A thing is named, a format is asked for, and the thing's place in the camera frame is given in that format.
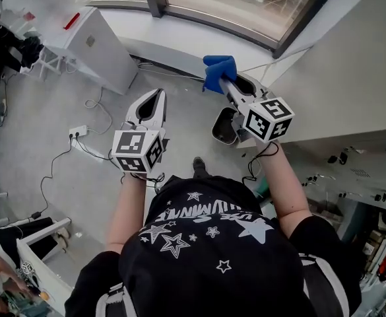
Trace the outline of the person's black star shirt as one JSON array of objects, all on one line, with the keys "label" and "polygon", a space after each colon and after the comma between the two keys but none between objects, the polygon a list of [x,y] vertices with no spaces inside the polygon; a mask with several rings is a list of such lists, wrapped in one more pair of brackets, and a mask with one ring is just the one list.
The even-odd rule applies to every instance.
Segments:
[{"label": "person's black star shirt", "polygon": [[285,236],[243,184],[172,177],[122,251],[81,270],[65,317],[96,317],[116,285],[136,317],[345,317],[361,304],[359,281],[325,219],[307,217]]}]

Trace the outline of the blue cloth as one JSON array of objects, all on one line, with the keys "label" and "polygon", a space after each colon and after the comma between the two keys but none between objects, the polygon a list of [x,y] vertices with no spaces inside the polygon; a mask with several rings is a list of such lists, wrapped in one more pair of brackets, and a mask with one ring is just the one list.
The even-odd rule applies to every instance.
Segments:
[{"label": "blue cloth", "polygon": [[218,94],[224,94],[220,87],[220,79],[223,77],[235,81],[237,77],[236,61],[231,55],[206,55],[203,57],[205,69],[205,81],[203,91],[210,90]]}]

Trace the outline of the white chair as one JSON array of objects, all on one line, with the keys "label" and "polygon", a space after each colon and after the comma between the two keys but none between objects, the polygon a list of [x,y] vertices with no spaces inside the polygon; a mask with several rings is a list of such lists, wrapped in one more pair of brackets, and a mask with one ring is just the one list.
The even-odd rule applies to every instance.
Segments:
[{"label": "white chair", "polygon": [[48,73],[61,75],[63,70],[68,74],[78,71],[75,62],[68,61],[65,56],[56,55],[44,47],[40,51],[38,59],[31,66],[22,67],[19,73],[36,81],[44,82]]}]

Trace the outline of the wooden pallet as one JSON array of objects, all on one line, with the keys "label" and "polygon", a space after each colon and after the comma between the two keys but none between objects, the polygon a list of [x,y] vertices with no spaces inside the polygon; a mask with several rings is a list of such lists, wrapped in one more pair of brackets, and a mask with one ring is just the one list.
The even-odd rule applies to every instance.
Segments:
[{"label": "wooden pallet", "polygon": [[323,199],[312,199],[307,197],[310,212],[328,221],[334,227],[342,224],[344,216],[338,206],[329,201],[327,197]]}]

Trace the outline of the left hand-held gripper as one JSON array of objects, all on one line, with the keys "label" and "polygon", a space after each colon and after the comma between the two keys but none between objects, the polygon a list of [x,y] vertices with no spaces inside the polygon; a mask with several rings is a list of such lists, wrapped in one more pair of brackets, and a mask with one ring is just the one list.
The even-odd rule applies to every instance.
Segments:
[{"label": "left hand-held gripper", "polygon": [[166,151],[167,96],[154,89],[130,105],[123,127],[114,133],[111,156],[121,171],[150,174]]}]

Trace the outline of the white plastic bag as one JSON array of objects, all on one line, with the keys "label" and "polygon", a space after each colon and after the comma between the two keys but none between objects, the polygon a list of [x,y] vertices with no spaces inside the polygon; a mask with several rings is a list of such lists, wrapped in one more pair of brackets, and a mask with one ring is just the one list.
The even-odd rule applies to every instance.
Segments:
[{"label": "white plastic bag", "polygon": [[41,36],[51,41],[62,35],[63,27],[86,0],[2,0],[2,7],[28,22]]}]

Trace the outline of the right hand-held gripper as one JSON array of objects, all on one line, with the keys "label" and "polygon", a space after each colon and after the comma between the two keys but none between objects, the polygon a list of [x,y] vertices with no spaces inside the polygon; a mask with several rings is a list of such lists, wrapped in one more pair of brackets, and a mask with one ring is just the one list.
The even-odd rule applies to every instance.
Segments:
[{"label": "right hand-held gripper", "polygon": [[245,73],[238,72],[235,80],[223,77],[219,85],[228,101],[237,106],[232,127],[241,142],[253,137],[270,143],[286,135],[295,113],[283,98],[261,98],[264,86]]}]

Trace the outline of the white cabinet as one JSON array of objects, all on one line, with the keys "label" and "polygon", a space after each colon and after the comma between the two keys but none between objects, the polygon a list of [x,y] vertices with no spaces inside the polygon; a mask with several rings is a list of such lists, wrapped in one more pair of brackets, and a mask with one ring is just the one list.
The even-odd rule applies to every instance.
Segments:
[{"label": "white cabinet", "polygon": [[67,30],[44,37],[45,46],[100,86],[125,94],[139,69],[99,9],[83,7]]}]

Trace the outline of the grey metal locker cabinet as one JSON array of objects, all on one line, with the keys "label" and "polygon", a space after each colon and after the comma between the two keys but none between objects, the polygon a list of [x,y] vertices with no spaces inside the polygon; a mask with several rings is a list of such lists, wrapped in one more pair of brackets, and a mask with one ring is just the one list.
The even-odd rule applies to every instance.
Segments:
[{"label": "grey metal locker cabinet", "polygon": [[360,0],[271,88],[295,112],[282,145],[307,193],[386,208],[386,0]]}]

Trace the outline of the person's right forearm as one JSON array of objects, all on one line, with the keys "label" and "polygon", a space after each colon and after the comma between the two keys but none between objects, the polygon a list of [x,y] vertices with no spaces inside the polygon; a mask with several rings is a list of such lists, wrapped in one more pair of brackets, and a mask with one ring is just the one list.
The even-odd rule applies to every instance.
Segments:
[{"label": "person's right forearm", "polygon": [[296,227],[311,216],[306,195],[279,143],[258,142],[259,158],[283,233],[290,237]]}]

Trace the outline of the green plastic item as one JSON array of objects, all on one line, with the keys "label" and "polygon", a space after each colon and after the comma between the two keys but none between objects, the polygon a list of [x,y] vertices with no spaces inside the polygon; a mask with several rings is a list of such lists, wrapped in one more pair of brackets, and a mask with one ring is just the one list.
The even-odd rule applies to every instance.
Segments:
[{"label": "green plastic item", "polygon": [[268,199],[271,197],[271,191],[269,188],[269,183],[267,182],[266,177],[262,177],[259,181],[259,185],[254,190],[256,197],[261,198],[262,200]]}]

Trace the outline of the cluttered storage shelf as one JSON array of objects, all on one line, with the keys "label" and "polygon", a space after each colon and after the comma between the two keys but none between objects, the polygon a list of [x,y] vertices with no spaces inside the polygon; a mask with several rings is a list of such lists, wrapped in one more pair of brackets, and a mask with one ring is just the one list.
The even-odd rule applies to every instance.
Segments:
[{"label": "cluttered storage shelf", "polygon": [[386,210],[351,199],[342,199],[338,208],[344,220],[340,239],[350,248],[358,268],[362,301],[352,317],[386,316],[386,281],[377,270],[386,256]]}]

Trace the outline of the white power strip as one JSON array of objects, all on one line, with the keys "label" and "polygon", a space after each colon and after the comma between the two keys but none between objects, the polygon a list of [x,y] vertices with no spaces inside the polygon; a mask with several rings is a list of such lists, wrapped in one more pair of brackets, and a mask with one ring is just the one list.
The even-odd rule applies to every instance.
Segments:
[{"label": "white power strip", "polygon": [[88,134],[87,125],[81,125],[78,127],[71,128],[69,130],[69,137],[73,139],[86,136],[87,134]]}]

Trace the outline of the person's left forearm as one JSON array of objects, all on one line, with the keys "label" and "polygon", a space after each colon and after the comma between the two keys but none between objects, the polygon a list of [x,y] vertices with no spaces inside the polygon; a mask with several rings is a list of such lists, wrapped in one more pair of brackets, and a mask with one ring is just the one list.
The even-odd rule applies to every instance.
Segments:
[{"label": "person's left forearm", "polygon": [[125,243],[143,226],[145,196],[146,181],[126,175],[108,230],[106,251],[120,254]]}]

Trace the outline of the white desk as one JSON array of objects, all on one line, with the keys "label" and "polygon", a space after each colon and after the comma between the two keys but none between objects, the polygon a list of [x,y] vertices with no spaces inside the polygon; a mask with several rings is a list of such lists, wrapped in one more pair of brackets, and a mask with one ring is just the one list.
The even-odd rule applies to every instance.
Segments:
[{"label": "white desk", "polygon": [[61,253],[64,250],[63,246],[57,243],[57,245],[44,257],[39,258],[33,250],[31,245],[37,243],[48,236],[52,236],[57,233],[60,229],[64,229],[71,223],[70,218],[64,218],[49,227],[46,227],[22,240],[16,240],[16,247],[20,262],[30,262],[39,280],[38,290],[45,291],[49,295],[49,300],[46,302],[54,309],[57,313],[65,315],[65,301],[69,298],[72,292],[72,288],[66,284],[54,271],[52,271],[45,263],[51,257]]}]

